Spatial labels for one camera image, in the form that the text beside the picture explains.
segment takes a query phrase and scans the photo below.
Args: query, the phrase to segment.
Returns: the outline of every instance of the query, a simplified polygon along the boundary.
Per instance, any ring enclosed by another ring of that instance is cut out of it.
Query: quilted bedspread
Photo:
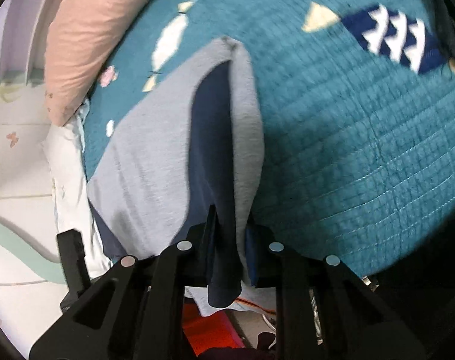
[[[143,89],[228,35],[251,55],[263,118],[255,220],[304,255],[379,271],[455,210],[455,73],[430,19],[429,0],[153,0],[92,95],[87,176]],[[162,63],[158,39],[174,45]]]

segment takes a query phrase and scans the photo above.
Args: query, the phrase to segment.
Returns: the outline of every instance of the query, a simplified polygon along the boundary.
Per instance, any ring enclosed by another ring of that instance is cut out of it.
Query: red object
[[[182,328],[196,356],[209,348],[244,347],[243,341],[224,311],[218,311],[209,317],[202,317],[195,304],[185,304]]]

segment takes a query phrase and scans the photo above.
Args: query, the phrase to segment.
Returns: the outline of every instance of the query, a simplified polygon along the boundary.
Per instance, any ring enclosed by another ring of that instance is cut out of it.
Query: green curved stripe
[[[41,256],[26,241],[0,223],[0,246],[20,259],[36,275],[52,283],[65,284],[66,279],[60,263]]]

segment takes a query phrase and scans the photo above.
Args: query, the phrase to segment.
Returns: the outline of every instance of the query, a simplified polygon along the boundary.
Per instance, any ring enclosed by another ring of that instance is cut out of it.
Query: gray garment
[[[225,61],[231,61],[237,246],[247,278],[244,230],[261,176],[264,137],[249,54],[236,40],[213,40],[120,121],[88,183],[88,196],[129,254],[159,255],[178,233],[188,209],[193,95],[201,80]],[[198,303],[202,311],[206,299]]]

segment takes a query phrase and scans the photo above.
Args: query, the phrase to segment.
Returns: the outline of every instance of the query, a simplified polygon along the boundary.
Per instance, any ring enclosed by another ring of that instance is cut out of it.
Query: pillow
[[[149,0],[63,0],[49,26],[44,81],[49,118],[63,126]]]

